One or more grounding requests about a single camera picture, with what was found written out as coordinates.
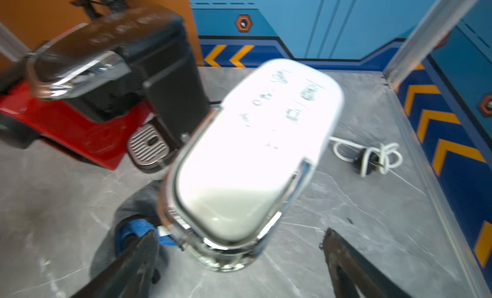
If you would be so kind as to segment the black coffee machine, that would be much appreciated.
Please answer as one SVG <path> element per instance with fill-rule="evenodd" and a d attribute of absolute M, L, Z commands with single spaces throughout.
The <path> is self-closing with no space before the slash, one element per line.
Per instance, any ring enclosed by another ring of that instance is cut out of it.
<path fill-rule="evenodd" d="M 63 101 L 95 123 L 148 103 L 152 119 L 124 144 L 142 172 L 161 171 L 211 108 L 183 23 L 175 12 L 154 6 L 70 29 L 28 59 L 32 93 L 39 100 Z"/>

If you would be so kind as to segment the grey wiping cloth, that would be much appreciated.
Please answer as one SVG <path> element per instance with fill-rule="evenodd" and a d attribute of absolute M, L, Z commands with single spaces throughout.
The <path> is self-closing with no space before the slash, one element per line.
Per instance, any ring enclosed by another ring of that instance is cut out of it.
<path fill-rule="evenodd" d="M 164 225 L 157 212 L 158 196 L 162 185 L 162 180 L 152 181 L 116 209 L 110 229 L 93 257 L 90 268 L 91 279 L 108 268 L 133 242 L 152 232 L 157 236 L 160 246 L 151 283 L 155 285 L 159 282 L 160 273 L 165 270 L 168 262 L 165 249 L 178 246 L 170 235 L 163 232 Z"/>

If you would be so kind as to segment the red coffee machine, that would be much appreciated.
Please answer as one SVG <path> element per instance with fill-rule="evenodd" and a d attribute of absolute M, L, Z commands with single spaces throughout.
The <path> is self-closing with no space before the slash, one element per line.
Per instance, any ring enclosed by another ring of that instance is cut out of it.
<path fill-rule="evenodd" d="M 68 100 L 38 99 L 26 76 L 29 58 L 1 71 L 1 141 L 27 149 L 41 140 L 81 162 L 116 169 L 128 139 L 151 113 L 141 75 L 110 78 Z"/>

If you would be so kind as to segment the white coffee machine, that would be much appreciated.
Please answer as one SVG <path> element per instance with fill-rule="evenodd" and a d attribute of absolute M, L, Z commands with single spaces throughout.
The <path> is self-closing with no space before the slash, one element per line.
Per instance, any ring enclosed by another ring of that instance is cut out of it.
<path fill-rule="evenodd" d="M 338 124 L 344 93 L 288 59 L 244 77 L 179 150 L 158 213 L 176 244 L 217 272 L 255 261 L 309 185 Z"/>

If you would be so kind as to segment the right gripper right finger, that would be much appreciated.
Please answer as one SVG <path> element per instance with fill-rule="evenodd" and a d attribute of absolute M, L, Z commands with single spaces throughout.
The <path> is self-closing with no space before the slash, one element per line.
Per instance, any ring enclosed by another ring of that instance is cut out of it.
<path fill-rule="evenodd" d="M 332 228 L 327 229 L 320 249 L 336 297 L 409 297 Z"/>

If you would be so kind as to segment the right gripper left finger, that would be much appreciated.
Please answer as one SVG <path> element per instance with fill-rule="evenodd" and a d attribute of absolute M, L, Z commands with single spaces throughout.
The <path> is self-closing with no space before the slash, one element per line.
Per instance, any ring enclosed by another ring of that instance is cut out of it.
<path fill-rule="evenodd" d="M 74 297 L 149 297 L 151 286 L 160 281 L 156 269 L 158 238 L 152 231 L 131 239 L 124 252 Z"/>

